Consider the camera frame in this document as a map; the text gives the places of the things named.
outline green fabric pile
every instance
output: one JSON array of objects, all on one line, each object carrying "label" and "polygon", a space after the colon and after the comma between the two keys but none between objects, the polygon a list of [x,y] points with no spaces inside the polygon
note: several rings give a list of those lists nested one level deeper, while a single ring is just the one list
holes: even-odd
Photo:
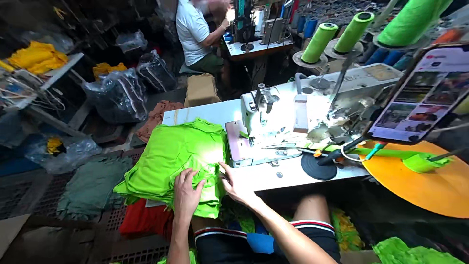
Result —
[{"label": "green fabric pile", "polygon": [[67,183],[57,205],[58,217],[91,220],[104,210],[120,207],[123,199],[113,188],[130,168],[129,157],[92,158]]},{"label": "green fabric pile", "polygon": [[449,253],[432,248],[409,248],[400,238],[392,237],[373,247],[382,264],[464,264]]},{"label": "green fabric pile", "polygon": [[159,125],[151,133],[137,164],[114,191],[132,204],[140,198],[165,202],[174,208],[174,179],[187,168],[198,173],[193,186],[207,179],[194,215],[217,218],[225,194],[218,162],[227,160],[227,136],[219,124],[197,118],[180,125]]},{"label": "green fabric pile", "polygon": [[[166,264],[167,257],[162,258],[156,264]],[[197,251],[195,249],[189,249],[189,261],[190,264],[197,264]]]}]

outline black shorts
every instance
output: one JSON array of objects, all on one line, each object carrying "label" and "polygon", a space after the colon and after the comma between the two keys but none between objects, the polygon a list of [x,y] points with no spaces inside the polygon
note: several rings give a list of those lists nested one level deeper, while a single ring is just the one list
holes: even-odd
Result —
[{"label": "black shorts", "polygon": [[[313,220],[290,223],[340,263],[339,247],[335,240],[334,228],[330,224]],[[272,254],[254,253],[247,242],[245,232],[207,227],[196,231],[194,236],[200,264],[288,263],[276,242]]]}]

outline blue thread spool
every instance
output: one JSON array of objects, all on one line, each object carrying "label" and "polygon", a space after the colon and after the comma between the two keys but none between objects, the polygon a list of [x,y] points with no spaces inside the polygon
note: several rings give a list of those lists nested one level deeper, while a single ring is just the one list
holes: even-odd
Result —
[{"label": "blue thread spool", "polygon": [[370,65],[373,63],[377,63],[377,62],[383,62],[388,54],[389,54],[389,50],[385,48],[379,48],[373,53],[373,55],[369,58],[369,60],[365,63],[365,65]]},{"label": "blue thread spool", "polygon": [[306,16],[301,16],[300,21],[298,21],[298,29],[296,30],[297,33],[303,32],[305,23],[306,23]]},{"label": "blue thread spool", "polygon": [[405,55],[405,52],[399,50],[393,50],[389,53],[389,55],[384,59],[383,63],[389,66],[393,66]]},{"label": "blue thread spool", "polygon": [[300,21],[300,17],[301,17],[301,14],[295,11],[295,13],[293,14],[293,20],[291,23],[292,29],[298,28],[298,22]]},{"label": "blue thread spool", "polygon": [[304,29],[304,37],[305,38],[311,38],[311,36],[314,33],[314,30],[316,29],[316,26],[318,24],[317,19],[310,19],[306,23],[306,28]]},{"label": "blue thread spool", "polygon": [[412,59],[413,59],[413,56],[411,54],[407,54],[407,55],[403,56],[398,62],[396,62],[393,65],[393,68],[396,69],[396,70],[403,71],[403,70],[407,69],[407,66],[412,61]]},{"label": "blue thread spool", "polygon": [[375,53],[378,49],[378,46],[374,45],[373,42],[368,43],[366,51],[363,53],[363,56],[358,60],[360,63],[365,63],[367,60],[370,59],[371,55]]}]

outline cardboard box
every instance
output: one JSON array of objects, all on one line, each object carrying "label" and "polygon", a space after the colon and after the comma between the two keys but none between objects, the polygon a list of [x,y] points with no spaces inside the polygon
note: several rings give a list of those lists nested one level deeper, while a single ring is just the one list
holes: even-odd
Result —
[{"label": "cardboard box", "polygon": [[184,107],[193,107],[221,102],[217,95],[215,77],[204,73],[193,75],[187,80],[187,95]]}]

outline hand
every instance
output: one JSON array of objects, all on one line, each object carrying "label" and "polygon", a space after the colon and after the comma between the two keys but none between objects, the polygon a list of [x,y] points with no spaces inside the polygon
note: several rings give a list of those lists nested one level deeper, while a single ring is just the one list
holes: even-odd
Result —
[{"label": "hand", "polygon": [[262,202],[262,200],[254,193],[254,191],[250,190],[249,185],[244,184],[239,179],[237,179],[228,165],[224,164],[223,162],[219,162],[219,164],[226,171],[225,175],[228,179],[223,177],[221,181],[223,182],[225,191],[228,193],[231,199],[243,203],[251,209],[257,206],[259,202]]},{"label": "hand", "polygon": [[197,189],[194,190],[192,179],[196,174],[197,171],[192,168],[185,169],[174,180],[174,219],[184,224],[190,224],[206,182],[205,179],[201,180],[197,184]]},{"label": "hand", "polygon": [[222,22],[221,22],[221,25],[220,27],[223,27],[225,30],[230,26],[230,22],[228,21],[228,19],[224,19]]}]

